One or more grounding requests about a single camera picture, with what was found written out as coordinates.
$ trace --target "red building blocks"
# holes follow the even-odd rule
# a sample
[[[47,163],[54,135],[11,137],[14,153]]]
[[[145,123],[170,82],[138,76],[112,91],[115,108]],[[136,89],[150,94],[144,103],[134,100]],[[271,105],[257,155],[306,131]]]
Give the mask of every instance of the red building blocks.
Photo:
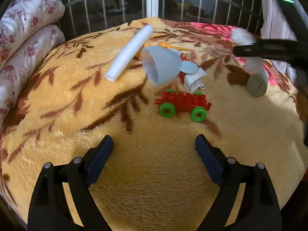
[[[190,112],[192,120],[202,122],[206,119],[206,111],[210,110],[211,103],[207,103],[206,96],[202,93],[175,93],[173,90],[163,92],[161,99],[156,99],[155,104],[160,105],[159,113],[170,118],[176,112]]]

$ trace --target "yellow toy piece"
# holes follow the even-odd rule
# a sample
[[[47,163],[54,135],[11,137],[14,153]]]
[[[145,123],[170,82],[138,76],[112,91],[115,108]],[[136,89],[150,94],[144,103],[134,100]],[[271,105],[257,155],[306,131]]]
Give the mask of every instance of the yellow toy piece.
[[[144,47],[150,47],[150,46],[153,46],[153,45],[150,45],[149,43],[145,43],[143,45],[142,48]],[[164,43],[164,42],[159,42],[158,43],[158,46],[161,46],[163,48],[166,48],[166,49],[177,49],[177,50],[182,50],[182,51],[189,51],[189,50],[192,50],[192,49],[184,49],[184,48],[181,48],[181,47],[176,47],[176,46],[172,46],[170,43]],[[139,49],[139,51],[136,53],[135,57],[138,58],[139,61],[141,61],[141,49]]]

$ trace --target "gray plastic cup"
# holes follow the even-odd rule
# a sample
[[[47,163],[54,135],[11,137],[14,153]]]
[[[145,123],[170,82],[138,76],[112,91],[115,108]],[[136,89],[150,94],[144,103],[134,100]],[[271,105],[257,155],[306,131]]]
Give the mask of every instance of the gray plastic cup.
[[[144,72],[154,87],[170,82],[181,70],[181,57],[161,46],[145,47],[141,50]]]

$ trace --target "screw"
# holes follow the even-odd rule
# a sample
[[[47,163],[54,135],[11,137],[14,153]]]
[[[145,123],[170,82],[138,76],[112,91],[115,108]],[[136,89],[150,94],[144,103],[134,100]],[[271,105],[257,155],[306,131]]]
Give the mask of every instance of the screw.
[[[261,163],[261,162],[258,163],[258,167],[259,167],[260,169],[264,169],[264,168],[265,168],[264,164]]]
[[[80,162],[81,162],[81,157],[76,157],[76,158],[73,160],[73,162],[74,162],[75,164],[80,163]]]
[[[49,168],[51,166],[51,163],[50,162],[47,162],[44,164],[44,168]]]
[[[236,161],[234,158],[232,157],[229,157],[228,160],[227,160],[230,164],[234,164]]]

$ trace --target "fleece blanket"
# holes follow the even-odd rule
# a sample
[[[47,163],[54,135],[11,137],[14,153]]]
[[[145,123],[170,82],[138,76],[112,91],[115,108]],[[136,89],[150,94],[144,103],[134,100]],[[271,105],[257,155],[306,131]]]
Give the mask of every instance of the fleece blanket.
[[[154,104],[166,89],[185,92],[176,78],[154,88],[142,64],[132,60],[116,82],[104,73],[146,24],[149,44],[182,51],[208,75],[201,78],[212,107],[204,122],[189,113],[171,119]],[[219,188],[212,183],[194,143],[204,134],[240,163],[265,164],[281,207],[304,175],[308,150],[296,107],[295,88],[264,61],[269,86],[263,97],[249,94],[249,74],[232,55],[231,28],[146,18],[81,36],[54,49],[33,74],[4,125],[1,192],[26,221],[31,194],[43,164],[65,164],[83,156],[108,134],[114,150],[90,192],[115,231],[196,230]],[[81,224],[68,185],[76,223]],[[235,220],[240,189],[229,222]]]

